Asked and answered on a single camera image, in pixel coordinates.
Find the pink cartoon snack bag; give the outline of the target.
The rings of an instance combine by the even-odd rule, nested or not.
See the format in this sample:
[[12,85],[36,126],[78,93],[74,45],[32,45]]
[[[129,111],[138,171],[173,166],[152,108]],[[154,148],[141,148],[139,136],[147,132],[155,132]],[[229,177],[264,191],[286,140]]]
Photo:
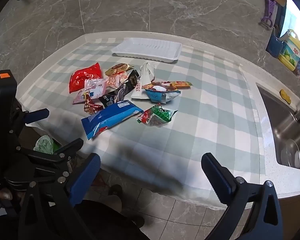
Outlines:
[[87,79],[84,82],[84,89],[91,99],[98,99],[106,93],[106,79]]

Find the green red snack packet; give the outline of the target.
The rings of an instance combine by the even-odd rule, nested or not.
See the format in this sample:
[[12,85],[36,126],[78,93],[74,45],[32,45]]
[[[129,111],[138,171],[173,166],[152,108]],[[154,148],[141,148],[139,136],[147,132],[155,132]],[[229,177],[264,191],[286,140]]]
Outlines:
[[165,109],[160,103],[143,111],[137,118],[137,122],[151,127],[160,127],[172,121],[177,110]]

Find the large blue snack bag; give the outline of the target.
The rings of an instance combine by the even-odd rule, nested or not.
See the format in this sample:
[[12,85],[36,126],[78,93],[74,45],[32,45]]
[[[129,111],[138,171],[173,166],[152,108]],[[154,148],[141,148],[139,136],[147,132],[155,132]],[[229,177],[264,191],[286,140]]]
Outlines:
[[143,110],[134,103],[129,100],[123,100],[106,107],[98,113],[83,118],[81,123],[87,139],[90,140],[106,129],[110,129],[123,120],[142,112]]

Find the dark red foil snack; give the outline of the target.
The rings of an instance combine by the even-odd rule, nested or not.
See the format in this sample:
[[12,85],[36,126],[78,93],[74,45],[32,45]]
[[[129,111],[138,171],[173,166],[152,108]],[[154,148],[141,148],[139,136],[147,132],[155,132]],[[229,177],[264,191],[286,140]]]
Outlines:
[[102,105],[94,104],[89,96],[89,93],[85,93],[84,111],[90,115],[98,113],[103,110]]

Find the black snack bag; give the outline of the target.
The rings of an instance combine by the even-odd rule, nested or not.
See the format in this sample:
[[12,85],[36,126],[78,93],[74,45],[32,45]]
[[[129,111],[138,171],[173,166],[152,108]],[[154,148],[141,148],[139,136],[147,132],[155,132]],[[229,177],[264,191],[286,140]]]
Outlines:
[[99,101],[104,105],[104,107],[108,107],[114,103],[122,101],[125,95],[130,93],[136,87],[139,77],[137,70],[132,70],[126,81],[124,81],[116,90],[99,97]]

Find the red snack bag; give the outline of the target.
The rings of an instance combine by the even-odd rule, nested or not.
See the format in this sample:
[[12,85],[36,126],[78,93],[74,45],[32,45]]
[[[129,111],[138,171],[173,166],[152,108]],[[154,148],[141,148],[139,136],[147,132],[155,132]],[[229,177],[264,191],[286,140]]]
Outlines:
[[69,93],[83,89],[85,80],[102,78],[102,71],[98,62],[90,67],[79,69],[70,76]]

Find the green plastic bag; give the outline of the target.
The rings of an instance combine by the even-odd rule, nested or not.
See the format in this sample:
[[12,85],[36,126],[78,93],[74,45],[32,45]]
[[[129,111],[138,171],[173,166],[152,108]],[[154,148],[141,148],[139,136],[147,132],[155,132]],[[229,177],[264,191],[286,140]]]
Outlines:
[[60,146],[48,135],[41,136],[33,148],[34,151],[53,155]]

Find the stainless steel sink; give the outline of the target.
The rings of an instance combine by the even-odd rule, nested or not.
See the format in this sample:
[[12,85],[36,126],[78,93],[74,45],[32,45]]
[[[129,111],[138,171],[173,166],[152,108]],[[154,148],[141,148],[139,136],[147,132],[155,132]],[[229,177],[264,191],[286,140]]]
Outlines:
[[262,87],[258,90],[270,121],[277,162],[300,169],[300,121],[296,120],[286,103]]

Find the white long snack pouch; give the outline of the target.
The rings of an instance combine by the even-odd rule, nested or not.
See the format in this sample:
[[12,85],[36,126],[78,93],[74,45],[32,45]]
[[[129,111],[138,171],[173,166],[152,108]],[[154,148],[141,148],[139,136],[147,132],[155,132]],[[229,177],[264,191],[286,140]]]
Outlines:
[[136,87],[134,88],[131,98],[134,100],[148,100],[149,97],[145,90],[142,88],[143,85],[147,85],[155,80],[154,74],[155,65],[151,62],[145,62],[140,67],[140,77],[137,82]]

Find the blue cartoon face snack bag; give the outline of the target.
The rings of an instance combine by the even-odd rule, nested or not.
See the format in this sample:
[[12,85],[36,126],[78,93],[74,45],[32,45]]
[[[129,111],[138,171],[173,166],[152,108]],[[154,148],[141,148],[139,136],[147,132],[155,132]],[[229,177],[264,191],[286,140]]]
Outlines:
[[175,87],[163,85],[150,85],[143,88],[153,103],[168,103],[181,94]]

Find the pink transparent candy packet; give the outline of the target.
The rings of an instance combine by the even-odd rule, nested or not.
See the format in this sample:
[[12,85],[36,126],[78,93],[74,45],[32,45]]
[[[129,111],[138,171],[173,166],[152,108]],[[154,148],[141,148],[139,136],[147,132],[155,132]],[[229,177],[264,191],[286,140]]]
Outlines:
[[78,94],[75,96],[74,100],[73,100],[73,104],[79,104],[79,103],[84,103],[85,102],[85,94],[86,91],[85,90],[80,90],[78,92]]

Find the orange snack bar packet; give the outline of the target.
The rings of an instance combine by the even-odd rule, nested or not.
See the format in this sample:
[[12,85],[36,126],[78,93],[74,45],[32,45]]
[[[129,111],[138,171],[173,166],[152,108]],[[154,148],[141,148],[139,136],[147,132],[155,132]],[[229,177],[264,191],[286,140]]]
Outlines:
[[192,83],[188,81],[160,81],[160,82],[151,82],[149,84],[143,85],[143,89],[152,89],[155,86],[162,86],[162,87],[174,87],[175,89],[179,88],[190,88]]

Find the gold brown snack packet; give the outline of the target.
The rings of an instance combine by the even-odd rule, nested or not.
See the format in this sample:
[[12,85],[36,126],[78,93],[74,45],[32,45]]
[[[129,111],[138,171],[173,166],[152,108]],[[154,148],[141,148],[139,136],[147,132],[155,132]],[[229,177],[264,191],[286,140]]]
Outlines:
[[120,74],[122,72],[126,72],[128,70],[133,69],[133,66],[127,63],[119,63],[116,64],[115,66],[109,68],[108,70],[105,71],[106,76],[110,77],[113,75]]

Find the purple handled peeler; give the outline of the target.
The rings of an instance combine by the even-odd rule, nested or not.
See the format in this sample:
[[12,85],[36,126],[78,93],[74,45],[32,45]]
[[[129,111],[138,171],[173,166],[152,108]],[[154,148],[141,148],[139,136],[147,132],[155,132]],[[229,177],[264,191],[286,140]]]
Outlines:
[[264,16],[261,18],[261,24],[263,24],[267,28],[272,28],[274,26],[272,17],[273,17],[276,1],[275,0],[264,0],[264,1],[265,1],[265,9],[264,9]]

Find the red white lollipop pack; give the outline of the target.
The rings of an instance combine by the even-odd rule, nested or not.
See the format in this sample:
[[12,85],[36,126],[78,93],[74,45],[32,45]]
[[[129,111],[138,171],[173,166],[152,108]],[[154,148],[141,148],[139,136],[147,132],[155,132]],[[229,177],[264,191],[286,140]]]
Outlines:
[[114,74],[107,78],[106,85],[109,88],[117,89],[128,79],[128,77],[129,77],[128,72],[121,72],[119,74]]

